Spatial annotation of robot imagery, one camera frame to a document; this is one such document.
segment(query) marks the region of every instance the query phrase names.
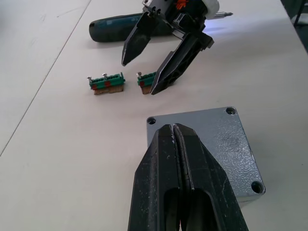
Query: terminal block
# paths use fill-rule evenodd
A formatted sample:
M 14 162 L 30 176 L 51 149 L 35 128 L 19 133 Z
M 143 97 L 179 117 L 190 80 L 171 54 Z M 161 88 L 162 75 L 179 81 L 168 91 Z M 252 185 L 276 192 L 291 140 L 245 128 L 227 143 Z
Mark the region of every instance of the terminal block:
M 156 72 L 149 73 L 147 75 L 143 75 L 141 72 L 137 73 L 138 76 L 138 85 L 141 87 L 142 93 L 144 95 L 149 94 L 154 78 L 155 78 Z
M 91 89 L 94 90 L 94 95 L 121 92 L 124 89 L 125 79 L 122 72 L 113 76 L 104 73 L 102 78 L 92 79 L 89 76 L 87 79 Z

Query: white table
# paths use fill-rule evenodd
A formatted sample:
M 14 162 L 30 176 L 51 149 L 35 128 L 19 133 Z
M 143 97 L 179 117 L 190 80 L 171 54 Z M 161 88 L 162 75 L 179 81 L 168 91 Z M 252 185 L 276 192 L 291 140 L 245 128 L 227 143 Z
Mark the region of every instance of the white table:
M 89 1 L 0 1 L 0 155 Z
M 92 0 L 0 159 L 0 230 L 126 230 L 146 118 L 229 105 L 267 189 L 242 209 L 249 230 L 308 229 L 308 56 L 279 0 L 220 3 L 234 16 L 207 23 L 213 47 L 151 96 L 135 73 L 155 71 L 178 41 L 153 39 L 122 67 L 123 43 L 91 41 L 88 25 L 137 13 L 140 0 Z M 124 92 L 89 90 L 88 75 L 121 71 Z

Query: screwdriver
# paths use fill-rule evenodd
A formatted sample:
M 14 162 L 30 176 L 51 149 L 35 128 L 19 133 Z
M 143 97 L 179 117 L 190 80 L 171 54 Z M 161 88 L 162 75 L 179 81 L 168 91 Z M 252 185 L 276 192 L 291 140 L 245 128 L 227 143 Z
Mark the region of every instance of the screwdriver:
M 213 19 L 225 18 L 233 13 L 218 12 Z M 96 20 L 90 23 L 89 32 L 96 42 L 125 41 L 142 13 L 121 15 Z M 172 29 L 164 22 L 160 22 L 153 32 L 153 36 L 167 36 L 172 34 Z

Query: green terminal block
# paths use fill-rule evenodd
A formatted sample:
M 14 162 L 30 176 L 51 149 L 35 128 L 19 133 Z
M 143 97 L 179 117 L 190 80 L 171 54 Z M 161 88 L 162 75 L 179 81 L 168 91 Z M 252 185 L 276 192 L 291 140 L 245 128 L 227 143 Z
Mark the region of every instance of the green terminal block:
M 138 75 L 138 85 L 141 87 L 142 93 L 144 95 L 149 94 L 156 72 L 149 73 L 144 76 L 141 75 L 141 72 L 138 72 L 137 75 Z
M 113 76 L 107 76 L 104 73 L 102 78 L 97 79 L 92 79 L 89 76 L 88 80 L 90 88 L 94 90 L 94 95 L 121 92 L 124 89 L 125 79 L 122 72 Z

